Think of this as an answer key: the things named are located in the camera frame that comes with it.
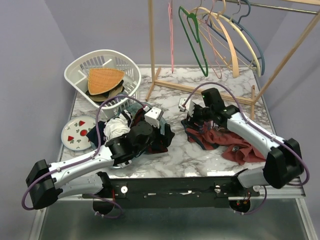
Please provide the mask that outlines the red tank top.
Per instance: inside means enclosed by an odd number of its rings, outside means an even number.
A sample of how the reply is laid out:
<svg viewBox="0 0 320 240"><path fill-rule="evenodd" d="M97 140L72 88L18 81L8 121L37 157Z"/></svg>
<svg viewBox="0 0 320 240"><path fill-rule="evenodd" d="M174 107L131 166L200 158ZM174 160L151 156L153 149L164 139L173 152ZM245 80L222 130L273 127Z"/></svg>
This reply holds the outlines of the red tank top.
<svg viewBox="0 0 320 240"><path fill-rule="evenodd" d="M225 129L217 130L206 125L196 130L188 126L185 119L181 124L187 140L198 144L203 150L212 151L220 146L226 147L221 156L239 165L266 161L266 158L253 145L234 132Z"/></svg>

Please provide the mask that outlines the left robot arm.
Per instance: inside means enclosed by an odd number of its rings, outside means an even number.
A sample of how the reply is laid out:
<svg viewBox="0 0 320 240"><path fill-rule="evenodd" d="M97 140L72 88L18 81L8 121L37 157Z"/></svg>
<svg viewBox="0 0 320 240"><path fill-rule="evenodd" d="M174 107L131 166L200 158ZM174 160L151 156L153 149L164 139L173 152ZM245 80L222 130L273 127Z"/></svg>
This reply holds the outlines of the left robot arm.
<svg viewBox="0 0 320 240"><path fill-rule="evenodd" d="M39 210L54 204L59 198L83 194L87 185L83 183L76 189L73 180L108 166L129 162L153 146L168 148L174 136L168 123L154 127L140 121L128 133L99 144L96 150L82 156L65 162L39 160L25 180L27 190L21 205L25 210Z"/></svg>

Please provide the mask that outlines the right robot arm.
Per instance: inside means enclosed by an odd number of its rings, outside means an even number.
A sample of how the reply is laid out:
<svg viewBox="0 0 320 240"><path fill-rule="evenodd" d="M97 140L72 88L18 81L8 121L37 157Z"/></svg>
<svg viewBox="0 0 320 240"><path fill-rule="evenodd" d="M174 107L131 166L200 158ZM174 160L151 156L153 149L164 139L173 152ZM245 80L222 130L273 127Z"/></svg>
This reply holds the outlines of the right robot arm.
<svg viewBox="0 0 320 240"><path fill-rule="evenodd" d="M253 186L280 189L305 171L300 145L295 139L274 135L249 119L239 107L226 106L217 88L206 89L201 95L204 107L189 98L180 98L178 107L187 112L187 121L197 124L212 121L242 137L265 159L263 167L235 174L235 180L230 183L234 195L241 196Z"/></svg>

